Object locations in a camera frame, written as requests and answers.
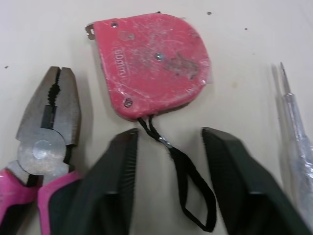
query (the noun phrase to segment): black handle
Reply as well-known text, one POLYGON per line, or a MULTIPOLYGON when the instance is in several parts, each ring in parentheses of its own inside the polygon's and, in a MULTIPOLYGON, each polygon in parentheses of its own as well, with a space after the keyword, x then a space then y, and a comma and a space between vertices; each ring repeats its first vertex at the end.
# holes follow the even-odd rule
POLYGON ((175 163, 177 181, 179 188, 179 202, 184 214, 197 224, 202 230, 212 232, 216 224, 216 202, 212 190, 209 188, 205 180, 200 176, 195 165, 190 158, 180 150, 172 147, 169 148, 171 156, 175 163), (206 225, 202 224, 187 208, 188 196, 188 177, 191 178, 193 183, 202 193, 207 206, 206 225))
POLYGON ((15 235, 24 221, 32 202, 10 206, 0 225, 0 235, 15 235))
POLYGON ((49 200, 51 235, 59 235, 81 180, 58 189, 49 200))

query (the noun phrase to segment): screw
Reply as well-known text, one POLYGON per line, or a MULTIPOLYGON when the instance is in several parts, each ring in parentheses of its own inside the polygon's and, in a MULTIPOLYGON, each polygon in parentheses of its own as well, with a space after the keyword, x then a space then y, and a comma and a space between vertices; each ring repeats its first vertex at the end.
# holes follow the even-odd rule
POLYGON ((155 58, 158 60, 158 61, 161 61, 161 60, 163 60, 163 54, 162 53, 156 53, 155 54, 155 58))
POLYGON ((126 100, 125 100, 125 102, 124 102, 124 106, 125 106, 126 108, 129 108, 129 107, 131 107, 132 105, 133 105, 132 99, 126 98, 126 100))
POLYGON ((113 21, 113 22, 111 23, 111 27, 112 27, 112 28, 117 28, 117 27, 118 27, 118 22, 113 21))

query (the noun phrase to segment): black plastic object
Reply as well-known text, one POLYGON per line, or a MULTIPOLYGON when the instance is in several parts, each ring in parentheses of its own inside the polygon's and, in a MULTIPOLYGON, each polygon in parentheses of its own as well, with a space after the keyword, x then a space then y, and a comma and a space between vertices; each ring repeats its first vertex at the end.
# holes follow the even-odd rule
POLYGON ((32 204, 31 202, 10 206, 2 220, 0 235, 16 235, 32 204))
POLYGON ((77 190, 60 235, 127 235, 137 159, 138 130, 117 135, 77 190))
POLYGON ((81 180, 74 181, 54 192, 49 199, 49 221, 52 235, 60 234, 71 206, 72 200, 77 192, 81 180))
POLYGON ((274 178, 236 137, 203 128, 211 180, 229 235, 311 235, 274 178))

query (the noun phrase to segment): strap loop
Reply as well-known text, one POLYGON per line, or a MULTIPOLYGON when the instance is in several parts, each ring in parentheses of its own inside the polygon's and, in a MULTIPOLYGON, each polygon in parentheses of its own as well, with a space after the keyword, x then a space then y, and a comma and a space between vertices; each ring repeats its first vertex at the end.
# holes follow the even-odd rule
POLYGON ((162 137, 152 124, 153 116, 149 116, 149 128, 147 123, 142 119, 138 118, 139 123, 145 129, 147 134, 155 139, 157 142, 165 145, 172 159, 175 163, 175 169, 177 174, 178 189, 179 189, 179 202, 183 213, 192 220, 196 225, 198 225, 202 230, 206 232, 212 232, 216 224, 216 201, 215 196, 210 187, 207 185, 205 180, 200 176, 195 165, 192 163, 190 158, 181 152, 180 150, 174 148, 164 137, 162 137), (193 183, 202 193, 205 203, 207 206, 207 218, 206 225, 203 225, 187 208, 187 196, 188 196, 188 177, 191 178, 193 183))

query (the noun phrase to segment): plier jaw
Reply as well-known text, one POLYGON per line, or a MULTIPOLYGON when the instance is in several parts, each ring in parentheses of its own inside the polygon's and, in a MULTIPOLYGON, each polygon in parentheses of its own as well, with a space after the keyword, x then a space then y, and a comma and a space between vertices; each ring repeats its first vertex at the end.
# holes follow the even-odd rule
POLYGON ((69 68, 50 67, 29 102, 16 138, 21 141, 18 162, 44 184, 70 170, 64 163, 68 148, 76 146, 81 111, 75 76, 69 68))

